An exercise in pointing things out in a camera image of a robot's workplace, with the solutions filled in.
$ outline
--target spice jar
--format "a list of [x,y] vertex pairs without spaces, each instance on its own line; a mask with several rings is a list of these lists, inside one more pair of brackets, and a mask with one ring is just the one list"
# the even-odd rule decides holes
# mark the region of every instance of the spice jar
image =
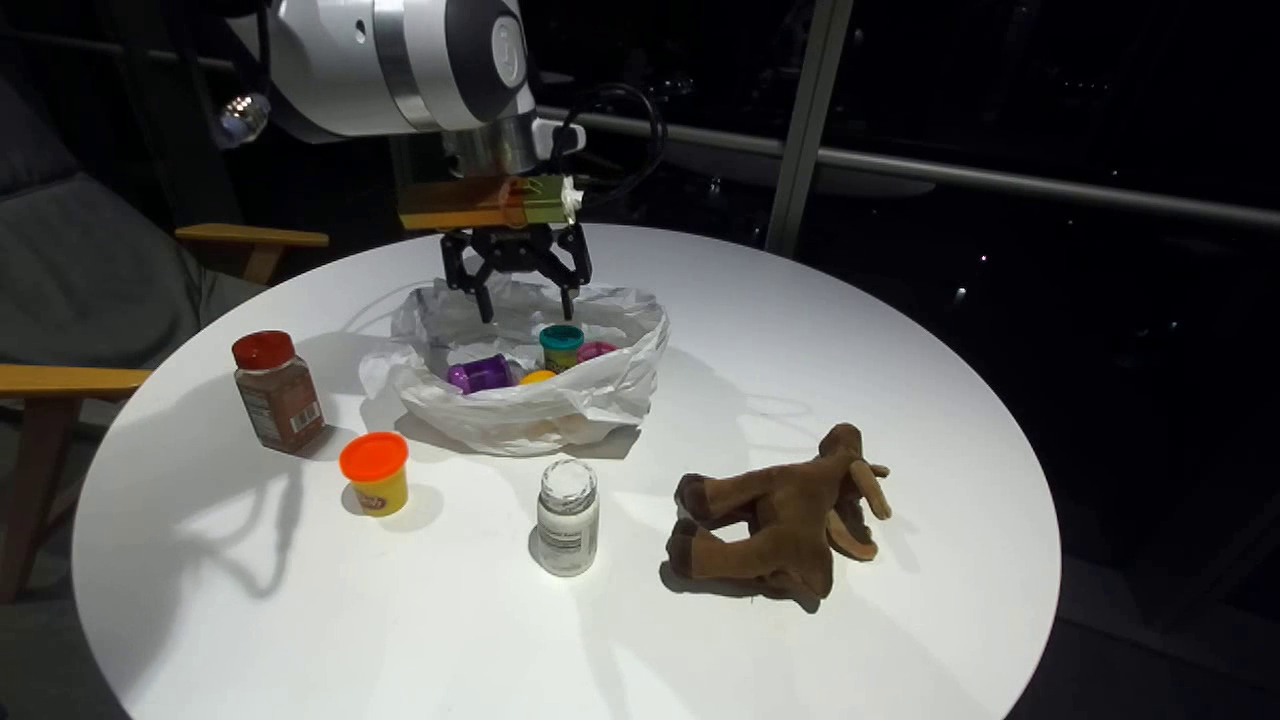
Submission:
[[580,459],[555,459],[536,495],[532,561],[551,576],[580,576],[596,561],[600,499]]
[[322,436],[323,411],[314,368],[297,354],[290,333],[242,334],[231,354],[251,432],[268,449],[297,450]]

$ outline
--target brown bottle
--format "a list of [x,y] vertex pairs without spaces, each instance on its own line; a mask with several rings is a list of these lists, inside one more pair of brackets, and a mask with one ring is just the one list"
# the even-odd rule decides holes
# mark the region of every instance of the brown bottle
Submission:
[[297,354],[290,333],[242,334],[231,354],[251,432],[268,449],[297,450],[322,436],[323,411],[314,368]]

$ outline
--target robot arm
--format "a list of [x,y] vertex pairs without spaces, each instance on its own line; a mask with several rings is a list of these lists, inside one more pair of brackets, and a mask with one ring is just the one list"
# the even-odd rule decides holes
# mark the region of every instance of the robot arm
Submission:
[[255,7],[259,25],[242,16],[230,26],[263,62],[277,104],[290,104],[277,120],[297,135],[439,132],[466,174],[517,174],[586,144],[586,128],[566,135],[560,124],[532,117],[517,0],[263,0]]

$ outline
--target chair armrest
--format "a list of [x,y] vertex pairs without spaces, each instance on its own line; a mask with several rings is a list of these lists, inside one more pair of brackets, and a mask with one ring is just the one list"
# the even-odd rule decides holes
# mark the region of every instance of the chair armrest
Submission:
[[259,229],[259,223],[181,223],[174,230],[186,244],[223,244],[223,246],[297,246],[297,252],[327,252],[323,230],[300,229]]
[[0,363],[0,394],[130,394],[149,379],[144,368],[66,368],[66,363]]

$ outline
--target purple object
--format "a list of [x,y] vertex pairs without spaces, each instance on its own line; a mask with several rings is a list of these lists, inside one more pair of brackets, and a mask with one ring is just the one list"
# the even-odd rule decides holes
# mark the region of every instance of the purple object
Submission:
[[594,341],[594,345],[586,345],[586,346],[578,352],[578,359],[586,363],[586,359],[610,354],[610,352],[618,352],[618,345]]
[[509,371],[506,354],[485,354],[474,363],[454,363],[449,383],[474,394],[474,392],[490,392],[490,389],[514,389],[514,371]]

